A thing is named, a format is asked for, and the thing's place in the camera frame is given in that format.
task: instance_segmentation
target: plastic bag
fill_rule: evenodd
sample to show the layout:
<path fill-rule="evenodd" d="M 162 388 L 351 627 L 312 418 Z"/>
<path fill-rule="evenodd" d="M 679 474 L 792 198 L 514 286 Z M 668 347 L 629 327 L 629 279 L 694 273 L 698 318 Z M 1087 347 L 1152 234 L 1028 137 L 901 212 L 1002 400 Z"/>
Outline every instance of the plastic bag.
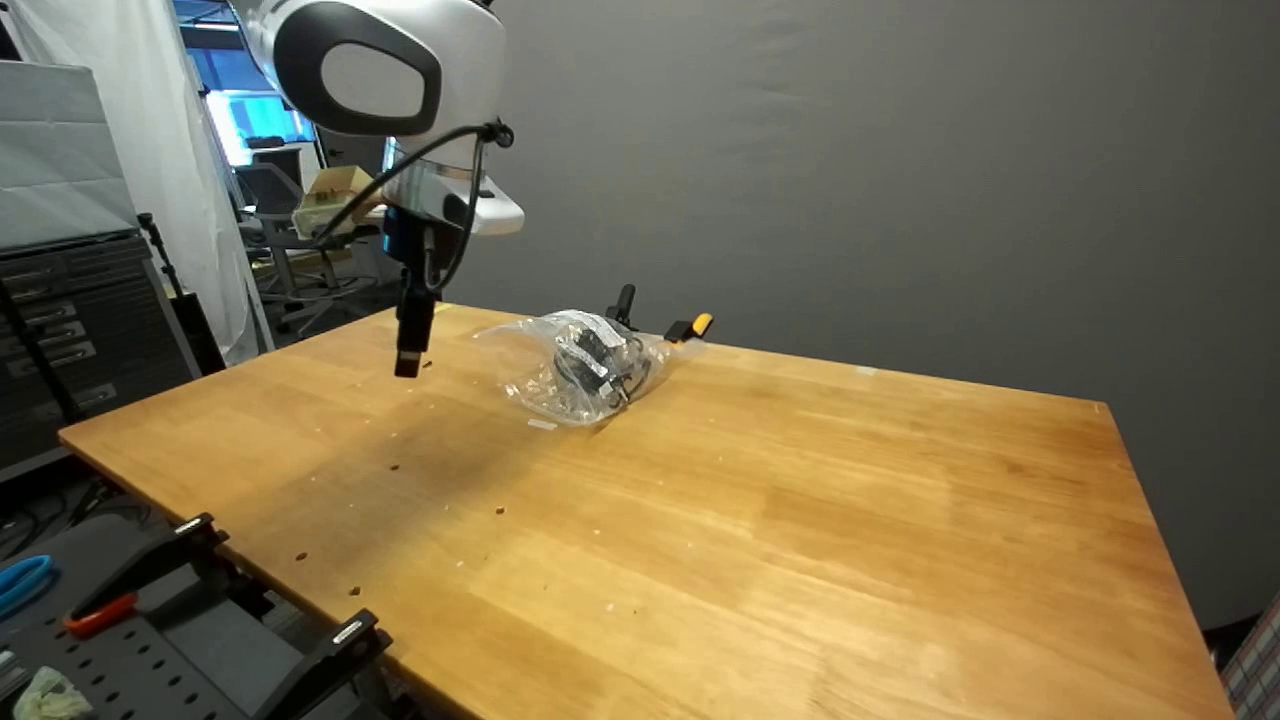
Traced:
<path fill-rule="evenodd" d="M 672 346 L 608 318 L 565 308 L 475 338 L 510 400 L 549 423 L 593 429 L 644 396 Z"/>

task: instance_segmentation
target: black wire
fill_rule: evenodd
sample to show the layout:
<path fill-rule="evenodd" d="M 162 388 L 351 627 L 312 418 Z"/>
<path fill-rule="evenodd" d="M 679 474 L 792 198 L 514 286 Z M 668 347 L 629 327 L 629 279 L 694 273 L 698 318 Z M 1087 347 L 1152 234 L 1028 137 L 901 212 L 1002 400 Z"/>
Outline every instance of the black wire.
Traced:
<path fill-rule="evenodd" d="M 442 273 L 442 279 L 434 286 L 434 292 L 444 292 L 444 286 L 456 276 L 456 270 L 461 270 L 465 257 L 470 257 L 472 223 L 475 223 L 475 206 L 481 206 L 481 182 L 484 182 L 484 139 L 475 137 L 475 145 L 472 145 L 472 201 L 470 201 L 470 218 L 465 218 L 456 251 L 452 251 L 452 260 L 448 260 L 448 270 Z"/>
<path fill-rule="evenodd" d="M 85 494 L 69 511 L 69 523 L 85 523 L 85 518 L 100 511 L 108 497 L 111 497 L 111 484 L 85 484 Z"/>
<path fill-rule="evenodd" d="M 41 518 L 28 511 L 28 508 L 14 511 L 14 518 L 0 523 L 0 558 L 9 561 L 9 558 L 15 558 L 15 551 L 24 551 L 37 538 L 41 538 Z"/>
<path fill-rule="evenodd" d="M 325 227 L 318 240 L 327 240 L 376 190 L 385 190 L 394 178 L 399 178 L 408 164 L 418 164 L 422 155 L 438 153 L 442 145 L 452 145 L 461 137 L 489 137 L 491 126 L 465 126 L 456 131 L 444 131 L 442 139 L 399 155 L 394 168 L 376 174 L 372 183 L 364 183 Z"/>
<path fill-rule="evenodd" d="M 53 529 L 58 520 L 64 520 L 64 518 L 69 518 L 69 508 L 74 508 L 64 494 L 53 494 L 47 499 L 53 499 L 53 511 L 47 511 L 47 518 L 41 518 L 41 523 L 45 523 L 45 529 Z"/>

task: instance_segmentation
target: black clamp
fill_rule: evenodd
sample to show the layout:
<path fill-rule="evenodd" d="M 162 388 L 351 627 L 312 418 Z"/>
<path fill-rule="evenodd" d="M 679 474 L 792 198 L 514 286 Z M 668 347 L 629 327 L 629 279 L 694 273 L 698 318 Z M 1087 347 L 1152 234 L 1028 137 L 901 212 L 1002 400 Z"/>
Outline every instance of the black clamp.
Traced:
<path fill-rule="evenodd" d="M 515 145 L 515 131 L 514 131 L 514 126 L 491 120 L 491 126 L 481 129 L 481 139 L 484 139 L 484 145 L 498 145 L 498 150 L 514 150 L 514 145 Z"/>
<path fill-rule="evenodd" d="M 605 308 L 605 318 L 618 319 L 620 327 L 638 333 L 631 306 L 638 306 L 638 286 L 624 286 L 618 292 L 618 302 Z M 715 327 L 715 318 L 712 312 L 698 312 L 698 318 L 672 319 L 664 341 L 668 346 L 690 346 L 690 341 L 705 341 L 712 327 Z"/>
<path fill-rule="evenodd" d="M 163 574 L 193 565 L 208 576 L 221 561 L 213 558 L 229 531 L 213 529 L 213 518 L 201 511 L 185 520 L 167 540 L 141 550 L 117 576 L 108 576 L 95 593 L 87 593 L 64 619 L 69 635 L 95 635 L 137 610 L 137 587 L 162 582 Z"/>
<path fill-rule="evenodd" d="M 289 682 L 271 694 L 256 720 L 305 715 L 342 685 L 356 682 L 372 662 L 381 662 L 389 644 L 394 635 L 376 627 L 376 615 L 367 610 L 359 610 L 321 647 L 312 647 L 302 670 L 289 672 Z"/>

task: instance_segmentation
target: transparent object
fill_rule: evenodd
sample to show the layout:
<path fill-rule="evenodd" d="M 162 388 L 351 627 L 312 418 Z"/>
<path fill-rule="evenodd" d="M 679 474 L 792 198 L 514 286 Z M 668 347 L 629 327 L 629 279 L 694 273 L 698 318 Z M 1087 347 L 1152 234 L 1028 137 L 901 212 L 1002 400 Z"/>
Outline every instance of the transparent object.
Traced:
<path fill-rule="evenodd" d="M 578 308 L 489 327 L 475 341 L 514 404 L 568 429 L 624 411 L 672 357 L 672 346 Z"/>

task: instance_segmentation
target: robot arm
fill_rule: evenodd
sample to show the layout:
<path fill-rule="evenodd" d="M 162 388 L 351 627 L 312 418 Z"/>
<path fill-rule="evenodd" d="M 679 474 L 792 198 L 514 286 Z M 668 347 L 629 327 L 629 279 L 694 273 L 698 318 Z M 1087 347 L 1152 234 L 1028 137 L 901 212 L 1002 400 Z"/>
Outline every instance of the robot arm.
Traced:
<path fill-rule="evenodd" d="M 418 378 L 470 238 L 520 234 L 484 178 L 504 25 L 475 0 L 232 0 L 249 54 L 309 120 L 397 139 L 385 234 L 399 273 L 397 378 Z"/>

